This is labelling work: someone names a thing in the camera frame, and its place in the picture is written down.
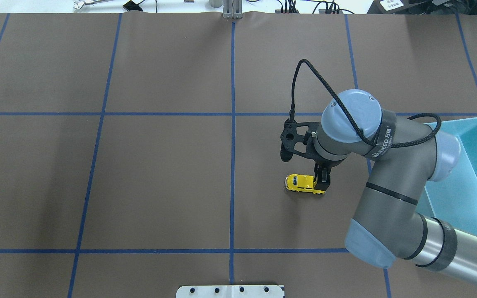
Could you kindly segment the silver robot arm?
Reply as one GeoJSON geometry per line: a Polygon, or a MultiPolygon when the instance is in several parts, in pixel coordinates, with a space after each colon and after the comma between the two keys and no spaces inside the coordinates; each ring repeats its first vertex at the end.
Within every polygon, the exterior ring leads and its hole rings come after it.
{"type": "Polygon", "coordinates": [[[314,147],[328,161],[354,153],[373,161],[344,241],[356,258],[388,269],[396,259],[477,285],[477,236],[416,211],[428,181],[445,179],[460,156],[456,137],[382,109],[370,93],[331,92],[314,147]]]}

